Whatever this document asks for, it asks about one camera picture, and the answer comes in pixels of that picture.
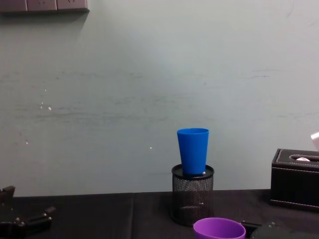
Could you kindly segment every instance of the black tissue box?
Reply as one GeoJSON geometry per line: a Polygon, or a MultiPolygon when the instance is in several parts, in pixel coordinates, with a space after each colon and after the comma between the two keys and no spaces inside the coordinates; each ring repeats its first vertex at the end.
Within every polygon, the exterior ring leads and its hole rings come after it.
{"type": "Polygon", "coordinates": [[[319,152],[278,149],[271,170],[271,204],[319,211],[319,152]],[[304,157],[310,160],[297,161],[304,157]]]}

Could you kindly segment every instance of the table surface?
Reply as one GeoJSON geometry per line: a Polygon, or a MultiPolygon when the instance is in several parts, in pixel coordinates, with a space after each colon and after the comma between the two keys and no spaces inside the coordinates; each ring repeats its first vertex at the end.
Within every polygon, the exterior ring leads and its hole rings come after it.
{"type": "MultiPolygon", "coordinates": [[[[214,191],[216,217],[319,234],[319,213],[268,204],[270,190],[214,191]]],[[[14,199],[26,216],[53,205],[51,230],[30,239],[193,239],[192,228],[169,216],[171,193],[126,193],[14,199]]]]}

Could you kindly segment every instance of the wall socket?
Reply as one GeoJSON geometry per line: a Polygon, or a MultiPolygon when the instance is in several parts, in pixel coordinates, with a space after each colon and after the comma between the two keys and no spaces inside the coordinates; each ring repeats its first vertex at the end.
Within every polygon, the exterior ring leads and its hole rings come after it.
{"type": "Polygon", "coordinates": [[[88,9],[87,0],[57,0],[59,10],[63,9],[88,9]]]}
{"type": "Polygon", "coordinates": [[[0,0],[0,12],[27,11],[26,0],[0,0]]]}
{"type": "Polygon", "coordinates": [[[56,0],[27,0],[28,11],[55,11],[56,0]]]}

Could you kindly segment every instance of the black metal mesh container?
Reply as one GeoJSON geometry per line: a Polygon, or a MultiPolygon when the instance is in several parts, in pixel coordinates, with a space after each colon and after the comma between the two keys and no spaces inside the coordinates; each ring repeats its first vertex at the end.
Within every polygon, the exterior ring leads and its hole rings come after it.
{"type": "Polygon", "coordinates": [[[214,169],[206,165],[200,175],[184,175],[181,164],[172,170],[171,216],[179,224],[192,226],[196,221],[214,216],[214,169]]]}

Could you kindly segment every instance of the cup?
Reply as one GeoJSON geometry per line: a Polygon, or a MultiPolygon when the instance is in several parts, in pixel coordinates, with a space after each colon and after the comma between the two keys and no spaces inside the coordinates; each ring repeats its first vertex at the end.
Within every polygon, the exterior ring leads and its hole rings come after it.
{"type": "Polygon", "coordinates": [[[209,130],[183,128],[177,131],[180,159],[184,174],[205,172],[209,130]]]}
{"type": "Polygon", "coordinates": [[[196,239],[245,239],[243,225],[226,218],[204,218],[194,226],[196,239]]]}

